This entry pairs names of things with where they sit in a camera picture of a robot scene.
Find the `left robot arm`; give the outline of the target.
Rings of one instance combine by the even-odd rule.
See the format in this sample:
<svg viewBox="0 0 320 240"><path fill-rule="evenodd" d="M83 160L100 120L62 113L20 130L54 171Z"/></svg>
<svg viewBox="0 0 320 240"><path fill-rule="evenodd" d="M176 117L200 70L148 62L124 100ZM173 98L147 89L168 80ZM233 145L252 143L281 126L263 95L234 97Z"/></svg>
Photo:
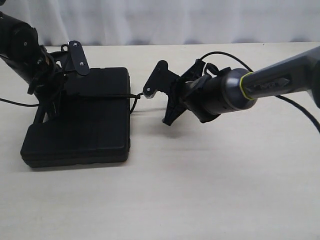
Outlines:
<svg viewBox="0 0 320 240"><path fill-rule="evenodd" d="M28 85L38 105L53 119L60 113L62 91L67 81L71 54L66 44L49 53L39 44L36 28L0 14L0 58Z"/></svg>

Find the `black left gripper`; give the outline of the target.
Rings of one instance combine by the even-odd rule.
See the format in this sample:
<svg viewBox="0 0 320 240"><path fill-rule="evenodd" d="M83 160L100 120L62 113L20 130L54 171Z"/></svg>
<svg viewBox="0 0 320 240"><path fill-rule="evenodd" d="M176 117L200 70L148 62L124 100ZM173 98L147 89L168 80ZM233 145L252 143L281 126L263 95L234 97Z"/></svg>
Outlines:
<svg viewBox="0 0 320 240"><path fill-rule="evenodd" d="M48 119L52 119L59 114L62 90L68 79L66 67L71 60L71 53L67 44L51 53L41 45L40 53L42 55L36 60L35 72L28 84L27 93L35 95L39 107L44 110Z"/></svg>

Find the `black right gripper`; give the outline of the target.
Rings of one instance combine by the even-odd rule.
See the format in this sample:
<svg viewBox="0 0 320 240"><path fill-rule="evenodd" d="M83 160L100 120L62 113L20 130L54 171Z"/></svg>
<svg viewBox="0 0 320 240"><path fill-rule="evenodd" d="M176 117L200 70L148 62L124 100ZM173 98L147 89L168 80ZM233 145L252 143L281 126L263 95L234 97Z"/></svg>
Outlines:
<svg viewBox="0 0 320 240"><path fill-rule="evenodd" d="M202 123L213 120L213 115L200 105L202 93L199 81L207 80L209 75L203 75L205 62L197 59L195 63L172 84L165 115L162 122L172 125L186 110L191 111Z"/></svg>

